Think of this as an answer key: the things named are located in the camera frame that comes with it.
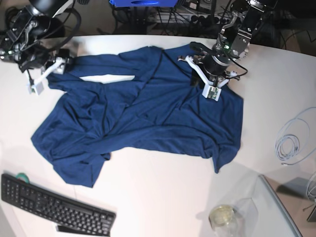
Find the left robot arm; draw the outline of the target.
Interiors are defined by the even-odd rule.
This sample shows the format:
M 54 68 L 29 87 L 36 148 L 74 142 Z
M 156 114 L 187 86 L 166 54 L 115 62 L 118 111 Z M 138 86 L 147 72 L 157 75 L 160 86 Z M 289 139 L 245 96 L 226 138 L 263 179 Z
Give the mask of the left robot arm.
M 199 42 L 191 42 L 190 49 L 194 56 L 180 56 L 178 59 L 192 68 L 191 85 L 202 88 L 202 95 L 207 99 L 219 100 L 222 87 L 230 80 L 239 80 L 242 74 L 228 71 L 232 64 L 248 70 L 237 61 L 245 57 L 249 51 L 250 41 L 264 13 L 275 8 L 275 0 L 236 0 L 228 3 L 231 8 L 231 20 L 223 23 L 216 43 L 207 47 Z

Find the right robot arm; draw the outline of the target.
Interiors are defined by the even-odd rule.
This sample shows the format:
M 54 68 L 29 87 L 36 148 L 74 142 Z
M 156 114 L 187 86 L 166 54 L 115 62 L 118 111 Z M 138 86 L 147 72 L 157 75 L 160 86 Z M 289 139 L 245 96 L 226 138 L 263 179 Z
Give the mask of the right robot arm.
M 13 12 L 8 11 L 5 16 L 7 29 L 1 32 L 0 59 L 17 64 L 27 77 L 28 92 L 40 95 L 44 79 L 51 73 L 62 75 L 72 65 L 74 58 L 63 47 L 78 32 L 81 16 L 73 0 L 31 0 Z M 47 48 L 42 40 L 64 35 L 65 22 L 57 19 L 62 13 L 74 15 L 77 22 L 68 37 Z

